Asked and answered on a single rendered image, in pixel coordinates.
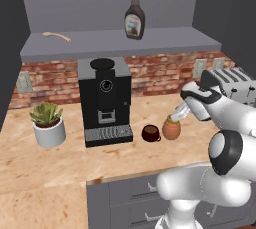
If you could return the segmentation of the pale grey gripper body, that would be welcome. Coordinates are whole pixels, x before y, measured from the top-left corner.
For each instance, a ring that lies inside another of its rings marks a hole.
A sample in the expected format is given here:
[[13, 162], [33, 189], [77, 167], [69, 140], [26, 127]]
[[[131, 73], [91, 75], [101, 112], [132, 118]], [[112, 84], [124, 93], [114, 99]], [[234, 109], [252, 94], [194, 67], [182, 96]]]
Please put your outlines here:
[[189, 106], [185, 102], [182, 102], [178, 107], [175, 108], [175, 110], [172, 112], [169, 118], [173, 122], [177, 122], [177, 121], [180, 121], [181, 119], [184, 119], [189, 113], [190, 113]]

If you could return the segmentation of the orange honey bottle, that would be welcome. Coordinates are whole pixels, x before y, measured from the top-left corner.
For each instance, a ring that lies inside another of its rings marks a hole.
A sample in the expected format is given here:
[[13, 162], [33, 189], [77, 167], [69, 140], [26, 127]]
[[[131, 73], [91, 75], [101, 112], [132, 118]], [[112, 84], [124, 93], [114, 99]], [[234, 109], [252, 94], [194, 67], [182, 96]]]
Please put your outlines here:
[[175, 140], [181, 133], [181, 124], [179, 121], [174, 122], [170, 117], [167, 117], [163, 127], [163, 136], [168, 140]]

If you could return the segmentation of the dark red mug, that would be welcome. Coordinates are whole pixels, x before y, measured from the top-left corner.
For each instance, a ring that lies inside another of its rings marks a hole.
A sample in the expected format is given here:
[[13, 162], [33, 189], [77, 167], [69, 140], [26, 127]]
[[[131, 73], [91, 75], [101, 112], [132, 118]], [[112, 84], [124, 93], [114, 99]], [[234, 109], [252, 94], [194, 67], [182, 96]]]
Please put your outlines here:
[[159, 142], [161, 140], [159, 129], [155, 125], [144, 126], [141, 136], [147, 142]]

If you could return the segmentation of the brown syrup bottle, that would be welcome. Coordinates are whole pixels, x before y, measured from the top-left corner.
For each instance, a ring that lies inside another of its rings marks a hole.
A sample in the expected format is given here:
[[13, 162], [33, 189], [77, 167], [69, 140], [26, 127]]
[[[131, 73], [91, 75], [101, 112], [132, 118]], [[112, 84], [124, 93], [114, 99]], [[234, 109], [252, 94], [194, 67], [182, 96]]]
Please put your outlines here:
[[145, 29], [145, 13], [140, 0], [131, 0], [124, 18], [125, 33], [129, 39], [141, 40]]

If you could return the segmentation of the dark grey cabinet door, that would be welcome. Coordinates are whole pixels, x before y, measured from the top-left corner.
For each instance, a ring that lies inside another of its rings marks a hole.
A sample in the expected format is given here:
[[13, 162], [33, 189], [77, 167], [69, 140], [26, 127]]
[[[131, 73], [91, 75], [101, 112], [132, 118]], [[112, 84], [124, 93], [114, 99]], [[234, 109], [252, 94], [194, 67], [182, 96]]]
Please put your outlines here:
[[233, 0], [221, 51], [256, 78], [256, 0]]
[[22, 66], [20, 52], [30, 34], [24, 0], [0, 0], [0, 131]]

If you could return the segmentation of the silver toaster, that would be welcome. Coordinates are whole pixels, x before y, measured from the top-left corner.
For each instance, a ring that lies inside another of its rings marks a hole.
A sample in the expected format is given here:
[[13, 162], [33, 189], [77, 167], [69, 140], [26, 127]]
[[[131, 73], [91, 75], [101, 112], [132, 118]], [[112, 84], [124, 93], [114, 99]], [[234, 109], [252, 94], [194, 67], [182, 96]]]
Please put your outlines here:
[[203, 88], [218, 86], [226, 97], [256, 107], [256, 80], [240, 67], [204, 70], [200, 85]]

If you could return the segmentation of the black coffee machine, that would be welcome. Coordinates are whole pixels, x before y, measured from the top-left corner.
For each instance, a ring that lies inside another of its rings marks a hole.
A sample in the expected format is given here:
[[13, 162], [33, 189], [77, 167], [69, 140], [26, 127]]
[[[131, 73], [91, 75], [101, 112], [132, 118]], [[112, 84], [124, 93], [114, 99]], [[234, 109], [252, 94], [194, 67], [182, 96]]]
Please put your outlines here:
[[132, 142], [131, 73], [125, 60], [80, 59], [78, 83], [85, 147]]

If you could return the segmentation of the grey drawer front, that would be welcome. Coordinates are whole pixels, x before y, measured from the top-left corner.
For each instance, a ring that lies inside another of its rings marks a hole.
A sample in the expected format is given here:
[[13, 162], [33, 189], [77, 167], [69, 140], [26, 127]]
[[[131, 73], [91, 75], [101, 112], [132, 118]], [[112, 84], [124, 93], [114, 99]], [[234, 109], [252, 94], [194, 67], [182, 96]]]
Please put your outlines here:
[[114, 206], [110, 210], [111, 229], [154, 229], [157, 221], [146, 221], [144, 214], [164, 215], [168, 207], [169, 202], [162, 199]]
[[156, 175], [143, 176], [131, 179], [129, 182], [129, 197], [131, 200], [139, 198], [158, 197], [158, 192], [150, 192], [148, 182], [156, 187]]

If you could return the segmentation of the succulent in white pot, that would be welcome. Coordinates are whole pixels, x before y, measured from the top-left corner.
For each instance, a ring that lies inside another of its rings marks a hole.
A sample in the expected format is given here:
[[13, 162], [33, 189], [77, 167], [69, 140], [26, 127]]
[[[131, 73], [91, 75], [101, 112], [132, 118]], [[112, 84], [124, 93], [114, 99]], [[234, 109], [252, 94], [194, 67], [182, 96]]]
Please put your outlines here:
[[44, 102], [30, 113], [34, 133], [39, 146], [54, 148], [66, 139], [62, 109], [55, 103]]

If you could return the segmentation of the wooden spoon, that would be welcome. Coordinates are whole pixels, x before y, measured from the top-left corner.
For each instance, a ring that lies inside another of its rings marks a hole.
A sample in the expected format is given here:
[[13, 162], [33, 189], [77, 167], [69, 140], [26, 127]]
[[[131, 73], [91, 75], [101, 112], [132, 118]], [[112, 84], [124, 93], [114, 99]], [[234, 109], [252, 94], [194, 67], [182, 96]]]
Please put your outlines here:
[[67, 36], [65, 36], [65, 35], [62, 35], [62, 34], [60, 34], [60, 33], [43, 32], [42, 35], [43, 35], [44, 37], [55, 36], [55, 37], [59, 37], [59, 38], [65, 40], [65, 41], [67, 41], [67, 42], [69, 42], [69, 43], [72, 42], [71, 38], [69, 38], [69, 37], [67, 37]]

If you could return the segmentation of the grey wall outlet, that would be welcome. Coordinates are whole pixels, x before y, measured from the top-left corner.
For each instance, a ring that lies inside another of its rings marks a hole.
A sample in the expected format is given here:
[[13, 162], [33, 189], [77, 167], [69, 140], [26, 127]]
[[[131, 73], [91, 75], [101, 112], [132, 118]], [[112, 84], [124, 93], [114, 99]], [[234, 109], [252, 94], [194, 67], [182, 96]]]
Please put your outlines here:
[[202, 72], [206, 69], [207, 60], [206, 59], [197, 59], [195, 61], [193, 77], [198, 78], [201, 76]]
[[213, 70], [222, 69], [224, 66], [225, 59], [224, 58], [215, 58], [213, 61]]
[[28, 71], [21, 71], [16, 82], [19, 93], [32, 93], [32, 83]]

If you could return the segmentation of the grey open wall cabinet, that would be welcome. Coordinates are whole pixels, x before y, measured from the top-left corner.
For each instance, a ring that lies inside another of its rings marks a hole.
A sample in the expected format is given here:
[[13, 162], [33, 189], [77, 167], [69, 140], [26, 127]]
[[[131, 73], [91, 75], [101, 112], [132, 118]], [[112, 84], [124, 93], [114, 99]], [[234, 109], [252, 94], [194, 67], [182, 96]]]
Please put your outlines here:
[[[220, 41], [194, 25], [196, 0], [140, 0], [146, 15], [141, 40], [126, 37], [131, 0], [25, 0], [31, 34], [25, 62], [218, 50]], [[43, 32], [71, 38], [44, 37]]]

